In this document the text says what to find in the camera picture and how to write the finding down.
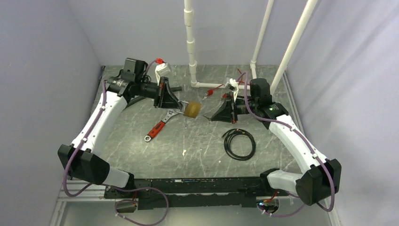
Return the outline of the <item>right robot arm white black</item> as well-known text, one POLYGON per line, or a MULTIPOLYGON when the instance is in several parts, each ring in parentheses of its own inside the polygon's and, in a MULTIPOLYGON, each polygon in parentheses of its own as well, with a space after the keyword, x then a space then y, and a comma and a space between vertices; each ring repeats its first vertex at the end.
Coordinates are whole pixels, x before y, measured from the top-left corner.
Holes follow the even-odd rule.
POLYGON ((264 195, 276 190, 295 194, 304 204, 321 205, 330 198, 331 211, 335 195, 339 191, 342 166, 337 159, 328 159, 298 129, 287 109, 274 102, 270 85, 266 79, 257 78, 244 82, 244 95, 239 96, 239 80, 230 78, 226 82, 229 90, 222 106, 210 121, 235 123, 239 115, 250 114, 273 133, 289 150, 297 162, 300 173, 289 173, 281 169, 270 169, 260 177, 259 189, 264 195))

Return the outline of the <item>brass padlock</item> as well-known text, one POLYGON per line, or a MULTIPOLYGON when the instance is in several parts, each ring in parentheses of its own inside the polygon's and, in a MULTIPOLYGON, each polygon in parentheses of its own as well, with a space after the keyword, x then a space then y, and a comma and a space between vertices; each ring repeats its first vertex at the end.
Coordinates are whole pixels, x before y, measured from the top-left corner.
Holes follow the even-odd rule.
POLYGON ((179 102, 182 104, 182 109, 174 109, 174 112, 182 114, 185 117, 196 118, 202 108, 202 104, 199 102, 187 102, 183 100, 180 100, 179 102))

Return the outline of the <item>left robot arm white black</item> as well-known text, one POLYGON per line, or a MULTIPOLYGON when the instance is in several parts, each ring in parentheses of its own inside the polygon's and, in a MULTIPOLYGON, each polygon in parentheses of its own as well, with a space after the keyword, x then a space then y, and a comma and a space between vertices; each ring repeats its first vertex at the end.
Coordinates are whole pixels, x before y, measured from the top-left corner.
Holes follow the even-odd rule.
POLYGON ((67 188, 66 180, 72 177, 94 185, 117 187, 117 192, 124 198, 134 194, 134 175, 112 167, 99 154, 104 150, 116 119, 133 98, 153 99, 155 108, 183 108, 182 101, 169 85, 169 64, 161 58, 154 62, 157 63, 155 81, 151 81, 148 75, 150 64, 126 58, 118 75, 102 82, 99 102, 86 125, 69 145, 61 145, 57 151, 64 167, 64 189, 67 188))

